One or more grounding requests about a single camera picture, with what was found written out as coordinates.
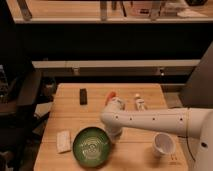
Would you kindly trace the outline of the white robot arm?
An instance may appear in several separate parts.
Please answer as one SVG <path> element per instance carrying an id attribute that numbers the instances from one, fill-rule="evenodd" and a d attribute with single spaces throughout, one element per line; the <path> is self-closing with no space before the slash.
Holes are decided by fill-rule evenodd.
<path id="1" fill-rule="evenodd" d="M 100 120 L 111 139 L 122 128 L 136 128 L 197 138 L 199 145 L 193 171 L 213 169 L 213 109 L 173 108 L 128 111 L 118 97 L 112 98 L 100 114 Z"/>

